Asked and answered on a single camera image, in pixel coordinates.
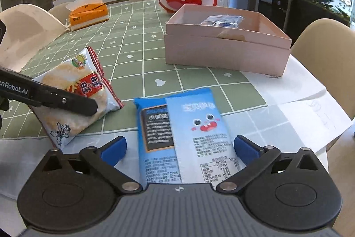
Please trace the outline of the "beige chair left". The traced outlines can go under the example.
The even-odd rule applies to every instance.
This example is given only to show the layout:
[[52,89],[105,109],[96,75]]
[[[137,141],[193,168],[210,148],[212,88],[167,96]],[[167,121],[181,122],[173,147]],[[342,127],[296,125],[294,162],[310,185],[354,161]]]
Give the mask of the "beige chair left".
[[2,11],[1,21],[6,26],[1,41],[1,66],[16,72],[67,30],[52,14],[32,4],[19,4]]

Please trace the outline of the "pink cardboard box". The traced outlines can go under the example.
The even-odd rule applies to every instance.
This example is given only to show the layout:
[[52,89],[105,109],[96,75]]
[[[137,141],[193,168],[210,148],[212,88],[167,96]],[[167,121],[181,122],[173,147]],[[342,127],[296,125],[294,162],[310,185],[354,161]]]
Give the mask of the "pink cardboard box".
[[[237,28],[205,26],[215,15],[242,16]],[[263,14],[236,8],[183,5],[166,23],[167,64],[216,67],[282,76],[292,40]]]

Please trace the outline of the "blue rabbit snack packet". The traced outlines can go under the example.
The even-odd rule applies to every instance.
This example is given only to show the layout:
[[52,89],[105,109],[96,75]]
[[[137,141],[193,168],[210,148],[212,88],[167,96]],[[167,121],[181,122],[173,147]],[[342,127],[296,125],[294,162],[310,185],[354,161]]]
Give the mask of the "blue rabbit snack packet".
[[166,98],[183,183],[222,181],[245,168],[210,89]]

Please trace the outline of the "orange tissue box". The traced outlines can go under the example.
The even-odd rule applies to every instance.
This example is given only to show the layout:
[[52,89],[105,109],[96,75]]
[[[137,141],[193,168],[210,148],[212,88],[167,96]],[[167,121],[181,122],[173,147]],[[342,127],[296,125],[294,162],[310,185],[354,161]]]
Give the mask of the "orange tissue box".
[[69,22],[72,31],[107,21],[108,7],[103,0],[76,0],[68,3]]

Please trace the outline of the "rice cracker snack packet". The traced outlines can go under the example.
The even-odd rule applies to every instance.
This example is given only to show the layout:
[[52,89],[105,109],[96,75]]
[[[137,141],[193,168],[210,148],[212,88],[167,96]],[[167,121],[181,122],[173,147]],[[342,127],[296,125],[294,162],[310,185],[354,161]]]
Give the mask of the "rice cracker snack packet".
[[45,93],[39,107],[30,108],[59,149],[107,113],[124,107],[91,47],[34,80],[57,89]]

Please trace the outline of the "beige chair right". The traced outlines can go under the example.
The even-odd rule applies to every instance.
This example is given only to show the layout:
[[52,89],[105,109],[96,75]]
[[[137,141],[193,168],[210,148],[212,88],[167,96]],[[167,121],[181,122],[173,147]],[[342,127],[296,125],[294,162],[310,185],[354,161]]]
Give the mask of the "beige chair right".
[[291,48],[291,54],[354,118],[354,31],[333,19],[312,22]]

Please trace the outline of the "white paper sheet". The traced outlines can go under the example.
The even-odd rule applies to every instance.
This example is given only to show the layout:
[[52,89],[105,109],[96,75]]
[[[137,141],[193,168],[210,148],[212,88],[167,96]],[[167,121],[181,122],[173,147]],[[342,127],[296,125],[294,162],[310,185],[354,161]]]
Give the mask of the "white paper sheet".
[[[224,73],[214,76],[214,99],[231,137],[243,135],[258,145],[270,144],[284,152],[309,147],[327,165],[326,146],[351,125],[337,101],[294,57],[281,78],[246,73],[245,81],[237,82],[237,73],[232,72],[228,83],[224,83]],[[23,104],[10,102],[10,110],[2,118],[1,194],[15,199],[53,145]],[[127,139],[128,154],[118,167],[137,178],[137,118],[130,100],[123,109],[110,112],[78,135],[64,151],[100,146],[119,135]]]

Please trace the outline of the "grey transparent snack packet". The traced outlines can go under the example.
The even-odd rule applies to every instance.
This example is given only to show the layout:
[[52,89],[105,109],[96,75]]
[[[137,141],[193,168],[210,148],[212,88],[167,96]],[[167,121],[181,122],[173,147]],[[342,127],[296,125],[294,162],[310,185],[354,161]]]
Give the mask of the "grey transparent snack packet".
[[239,24],[245,18],[240,15],[229,15],[229,14],[222,14],[222,15],[214,15],[209,16],[205,20],[203,20],[200,25],[204,26],[217,26],[223,28],[239,28]]

